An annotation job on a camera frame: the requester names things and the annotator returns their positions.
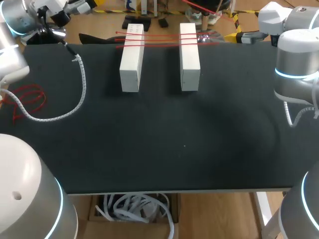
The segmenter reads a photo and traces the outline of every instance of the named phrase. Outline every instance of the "white foam block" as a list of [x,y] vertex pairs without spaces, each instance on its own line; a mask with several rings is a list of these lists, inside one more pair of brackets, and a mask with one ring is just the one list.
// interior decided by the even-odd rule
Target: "white foam block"
[[[127,33],[144,34],[143,24],[129,24]],[[126,35],[125,46],[128,45],[144,45],[144,36]],[[139,91],[143,53],[144,46],[124,47],[120,65],[120,76],[123,92]]]
[[180,83],[182,91],[197,91],[200,76],[200,63],[196,38],[195,23],[181,23],[179,26],[180,35],[179,60],[180,60]]

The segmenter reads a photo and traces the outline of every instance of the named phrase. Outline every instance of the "red cable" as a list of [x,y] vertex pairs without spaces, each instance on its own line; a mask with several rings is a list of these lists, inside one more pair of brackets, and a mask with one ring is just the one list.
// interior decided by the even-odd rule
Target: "red cable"
[[116,31],[116,34],[126,34],[126,35],[134,35],[134,36],[180,36],[180,35],[210,35],[210,34],[215,34],[216,31],[213,32],[197,32],[197,33],[180,33],[180,34],[166,34],[166,35],[153,35],[153,34],[137,34],[137,33],[127,33],[127,32],[121,32],[121,31]]
[[[36,88],[37,90],[25,92],[24,94],[22,94],[22,96],[19,97],[19,99],[24,105],[28,105],[28,104],[35,103],[36,101],[38,101],[41,98],[43,98],[43,102],[37,108],[35,108],[35,109],[30,111],[30,113],[34,113],[34,112],[40,110],[44,106],[44,104],[46,102],[46,96],[45,96],[45,93],[44,93],[43,88],[41,86],[39,86],[37,84],[26,85],[26,86],[22,86],[22,87],[19,87],[19,88],[15,89],[13,91],[13,93],[16,94],[18,92],[24,91],[24,90],[29,89],[29,88]],[[39,94],[39,95],[37,97],[35,97],[34,99],[32,99],[32,100],[23,101],[23,98],[25,98],[26,96],[29,96],[29,95],[33,95],[33,94]],[[16,110],[17,110],[18,106],[17,106],[17,104],[15,102],[9,101],[8,100],[8,96],[5,96],[4,99],[0,101],[0,103],[5,103],[5,104],[8,104],[8,105],[14,105],[13,116],[12,116],[13,124],[15,123],[16,119],[24,117],[24,115],[17,115],[16,114]]]
[[151,39],[151,40],[138,40],[138,39],[115,39],[116,42],[122,42],[122,41],[177,41],[177,40],[193,40],[196,39],[196,37],[194,38],[178,38],[178,39],[164,39],[164,40],[160,40],[160,39]]
[[[182,0],[182,1],[185,2],[185,3],[187,3],[187,4],[190,4],[190,5],[192,5],[192,6],[195,6],[195,7],[199,8],[199,9],[202,9],[202,10],[204,10],[204,11],[206,11],[206,12],[210,12],[210,13],[212,13],[212,14],[216,14],[216,12],[211,11],[211,10],[209,10],[209,9],[207,9],[207,8],[204,8],[204,7],[202,7],[202,6],[200,6],[200,5],[197,5],[197,4],[195,4],[195,3],[189,2],[189,1],[187,1],[187,0]],[[231,21],[231,22],[233,21],[232,19],[230,19],[230,18],[228,18],[228,17],[224,17],[224,16],[222,16],[222,15],[219,14],[219,13],[217,13],[217,15],[220,16],[220,17],[223,18],[223,19],[227,19],[228,21]]]
[[185,44],[163,44],[163,45],[152,45],[152,44],[147,44],[147,45],[121,45],[121,46],[116,46],[115,48],[123,48],[123,47],[128,47],[128,46],[144,46],[144,47],[172,47],[172,46],[181,46],[181,45],[217,45],[219,42],[206,42],[206,43],[185,43]]

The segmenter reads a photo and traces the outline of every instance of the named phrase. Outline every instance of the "black felt surface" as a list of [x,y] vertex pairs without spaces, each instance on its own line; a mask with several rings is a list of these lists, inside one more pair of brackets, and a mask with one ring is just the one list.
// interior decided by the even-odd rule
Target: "black felt surface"
[[[289,128],[273,92],[276,49],[200,46],[198,92],[182,93],[178,48],[145,48],[139,93],[122,93],[115,45],[74,46],[87,74],[87,97],[73,116],[51,123],[0,111],[0,132],[29,143],[67,193],[291,187],[317,161],[313,114]],[[60,45],[28,46],[26,79],[54,117],[78,103],[77,63]],[[296,112],[302,106],[291,107]]]

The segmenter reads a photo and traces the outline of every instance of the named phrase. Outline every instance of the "white cable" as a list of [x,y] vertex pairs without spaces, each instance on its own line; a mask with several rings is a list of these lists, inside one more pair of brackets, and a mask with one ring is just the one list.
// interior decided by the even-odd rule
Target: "white cable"
[[313,105],[315,107],[315,119],[318,118],[319,116],[319,109],[318,109],[318,104],[317,104],[317,97],[316,97],[316,92],[317,92],[317,82],[318,82],[318,77],[314,78],[313,81],[313,88],[311,90],[311,96],[313,98]]
[[[116,218],[112,218],[108,211],[111,207],[112,202],[110,201],[113,201],[114,194],[110,195],[110,201],[108,201],[108,195],[104,195],[104,212],[97,205],[95,206],[95,208],[103,217],[105,217],[109,221],[149,223],[152,220],[152,218],[156,216],[155,214],[158,213],[158,208],[160,206],[165,210],[164,215],[166,214],[168,218],[168,223],[170,227],[168,239],[172,239],[174,236],[174,223],[169,211],[169,200],[165,194],[162,195],[165,197],[167,205],[165,205],[158,199],[152,198],[145,194],[125,194],[121,198],[119,198],[113,205],[113,213],[116,216]],[[151,215],[149,215],[148,217],[138,216],[137,213],[140,214],[140,211],[143,209],[143,207],[149,203],[151,203],[154,207],[153,213],[151,213]]]
[[288,104],[286,101],[284,101],[284,108],[285,108],[285,112],[286,112],[286,117],[287,117],[287,121],[288,121],[288,124],[291,128],[294,128],[297,126],[301,116],[307,112],[307,111],[315,111],[315,108],[314,107],[306,107],[306,108],[303,108],[301,111],[299,111],[299,113],[297,114],[296,118],[295,118],[295,121],[292,123],[291,121],[291,118],[290,118],[290,114],[289,114],[289,109],[288,109]]
[[31,116],[26,111],[26,109],[24,108],[23,104],[21,103],[19,98],[17,96],[15,96],[14,93],[12,93],[11,91],[8,91],[6,89],[0,89],[0,91],[1,92],[5,92],[6,94],[8,94],[17,103],[17,105],[21,109],[22,113],[30,120],[37,121],[37,122],[51,122],[51,121],[56,121],[56,120],[61,120],[63,118],[66,118],[66,117],[72,115],[73,113],[75,113],[81,107],[81,105],[84,102],[85,94],[86,94],[85,70],[84,70],[84,65],[83,65],[82,59],[79,56],[79,54],[75,55],[75,59],[73,61],[77,61],[79,63],[79,66],[80,66],[81,75],[82,75],[82,95],[81,95],[81,99],[80,99],[78,105],[73,110],[71,110],[70,112],[68,112],[68,113],[66,113],[64,115],[61,115],[61,116],[58,116],[58,117],[54,117],[54,118],[49,118],[49,119],[38,119],[38,118],[35,118],[35,117]]

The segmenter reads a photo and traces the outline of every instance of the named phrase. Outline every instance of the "glowing blue ring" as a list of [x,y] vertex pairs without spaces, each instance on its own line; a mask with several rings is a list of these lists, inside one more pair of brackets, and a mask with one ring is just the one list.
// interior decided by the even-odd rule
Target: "glowing blue ring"
[[313,74],[310,74],[310,75],[307,75],[307,76],[292,76],[292,75],[287,75],[287,74],[284,74],[284,73],[281,73],[279,72],[276,68],[275,68],[275,72],[280,75],[280,76],[283,76],[283,77],[286,77],[286,78],[291,78],[291,79],[303,79],[305,81],[310,81],[310,80],[313,80],[314,78],[318,77],[319,76],[319,72],[315,72]]
[[304,207],[305,207],[305,211],[307,212],[310,221],[313,223],[313,225],[314,225],[314,226],[317,228],[317,230],[319,231],[319,225],[318,225],[317,222],[315,221],[314,217],[311,215],[310,210],[309,210],[309,208],[308,208],[308,206],[307,206],[307,203],[306,203],[306,199],[305,199],[304,187],[305,187],[305,179],[306,179],[307,174],[308,174],[308,172],[305,174],[304,179],[303,179],[303,182],[302,182],[302,184],[301,184],[301,198],[302,198],[302,200],[303,200],[303,204],[304,204]]
[[61,204],[60,204],[60,210],[59,210],[59,213],[58,213],[58,216],[55,220],[55,223],[53,224],[53,227],[51,228],[51,230],[49,231],[48,235],[46,235],[46,237],[44,239],[49,239],[50,236],[52,235],[53,231],[55,230],[56,226],[58,225],[58,222],[60,220],[60,217],[61,217],[61,214],[62,214],[62,208],[63,208],[63,192],[62,192],[62,188],[58,182],[57,179],[55,179],[56,182],[58,183],[59,185],[59,189],[60,189],[60,194],[61,194]]
[[[5,20],[4,15],[3,15],[3,12],[2,12],[3,2],[4,2],[4,1],[2,1],[2,2],[0,3],[0,14],[1,14],[2,18]],[[9,26],[9,24],[7,23],[6,20],[5,20],[5,22],[6,22],[7,26],[8,26],[8,28],[9,28],[9,30],[10,30],[11,32],[13,32],[14,34],[17,34],[17,35],[20,35],[20,36],[25,35],[25,33],[20,33],[20,32],[15,31],[12,27]]]
[[309,26],[309,29],[312,29],[313,28],[313,25],[314,25],[314,22],[315,22],[315,19],[317,18],[319,14],[319,10],[316,11],[314,17],[312,18],[311,22],[310,22],[310,26]]

